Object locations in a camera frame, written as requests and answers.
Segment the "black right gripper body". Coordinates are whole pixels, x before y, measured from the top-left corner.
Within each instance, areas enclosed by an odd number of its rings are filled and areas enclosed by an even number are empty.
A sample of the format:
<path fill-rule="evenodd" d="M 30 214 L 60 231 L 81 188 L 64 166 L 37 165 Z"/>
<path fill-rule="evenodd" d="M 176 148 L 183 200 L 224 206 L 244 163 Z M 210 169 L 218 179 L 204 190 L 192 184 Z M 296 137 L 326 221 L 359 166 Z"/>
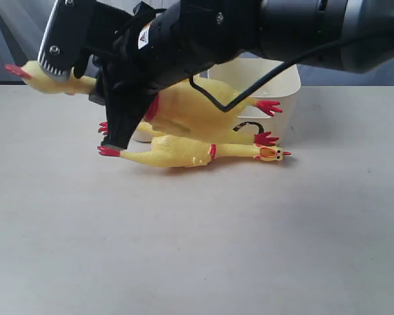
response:
<path fill-rule="evenodd" d="M 99 67 L 90 101 L 107 108 L 149 108 L 158 94 L 192 75 L 257 49 L 261 1 L 139 3 L 129 14 L 95 5 L 92 38 Z"/>

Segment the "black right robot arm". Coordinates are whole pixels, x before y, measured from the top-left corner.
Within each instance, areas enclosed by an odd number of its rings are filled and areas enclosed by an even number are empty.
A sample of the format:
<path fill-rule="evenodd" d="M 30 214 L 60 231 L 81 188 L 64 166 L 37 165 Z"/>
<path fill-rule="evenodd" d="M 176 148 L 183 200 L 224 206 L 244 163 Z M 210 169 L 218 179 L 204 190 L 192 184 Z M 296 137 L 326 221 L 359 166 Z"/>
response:
<path fill-rule="evenodd" d="M 178 1 L 127 13 L 99 1 L 65 5 L 74 23 L 62 62 L 80 77 L 90 56 L 99 68 L 91 100 L 103 104 L 106 143 L 126 148 L 163 95 L 196 96 L 179 105 L 192 122 L 225 116 L 295 64 L 363 73 L 394 58 L 394 1 Z M 230 101 L 196 75 L 250 52 L 279 65 Z"/>

